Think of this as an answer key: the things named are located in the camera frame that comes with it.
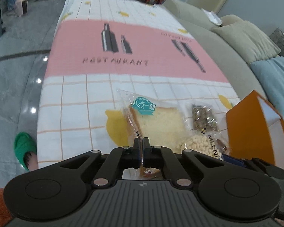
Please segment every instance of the sofa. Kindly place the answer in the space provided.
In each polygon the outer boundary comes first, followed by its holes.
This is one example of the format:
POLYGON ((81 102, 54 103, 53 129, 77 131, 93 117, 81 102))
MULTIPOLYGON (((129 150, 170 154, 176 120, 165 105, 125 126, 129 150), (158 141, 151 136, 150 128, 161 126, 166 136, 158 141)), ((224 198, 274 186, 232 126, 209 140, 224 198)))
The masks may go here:
MULTIPOLYGON (((175 16, 215 61, 241 100, 253 90, 267 99, 261 84, 248 64, 220 36, 211 32, 217 26, 210 22, 201 9, 179 0, 166 0, 163 6, 175 16)), ((224 26, 243 21, 235 15, 226 15, 221 17, 221 20, 224 26)))

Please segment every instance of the gray tile floor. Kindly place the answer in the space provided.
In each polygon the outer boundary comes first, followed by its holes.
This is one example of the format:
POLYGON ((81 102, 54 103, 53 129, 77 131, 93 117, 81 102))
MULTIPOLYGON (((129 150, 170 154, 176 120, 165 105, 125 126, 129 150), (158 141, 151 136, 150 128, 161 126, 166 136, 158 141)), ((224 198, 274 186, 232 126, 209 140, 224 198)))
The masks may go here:
POLYGON ((64 3, 29 0, 25 16, 3 15, 6 32, 0 38, 0 57, 11 57, 0 61, 0 187, 25 172, 14 155, 13 142, 21 131, 37 136, 38 106, 47 66, 44 54, 13 55, 50 50, 64 3))

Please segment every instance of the cardboard box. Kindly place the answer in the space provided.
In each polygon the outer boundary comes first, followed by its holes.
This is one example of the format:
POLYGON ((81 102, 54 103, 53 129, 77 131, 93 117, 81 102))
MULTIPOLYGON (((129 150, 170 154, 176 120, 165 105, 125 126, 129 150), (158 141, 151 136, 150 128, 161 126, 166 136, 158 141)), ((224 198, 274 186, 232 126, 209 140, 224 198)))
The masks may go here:
POLYGON ((230 155, 284 169, 284 120, 255 90, 226 114, 230 155))

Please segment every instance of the metal screw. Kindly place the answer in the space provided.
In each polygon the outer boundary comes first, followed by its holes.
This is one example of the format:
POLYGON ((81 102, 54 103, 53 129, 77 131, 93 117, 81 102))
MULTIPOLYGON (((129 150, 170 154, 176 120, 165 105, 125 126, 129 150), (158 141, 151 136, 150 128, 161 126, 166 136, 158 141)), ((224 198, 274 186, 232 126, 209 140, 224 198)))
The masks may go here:
POLYGON ((187 178, 181 178, 177 180, 177 184, 180 186, 189 186, 191 185, 191 181, 187 178))
POLYGON ((97 178, 94 180, 94 184, 97 186, 105 186, 108 184, 108 180, 105 178, 97 178))

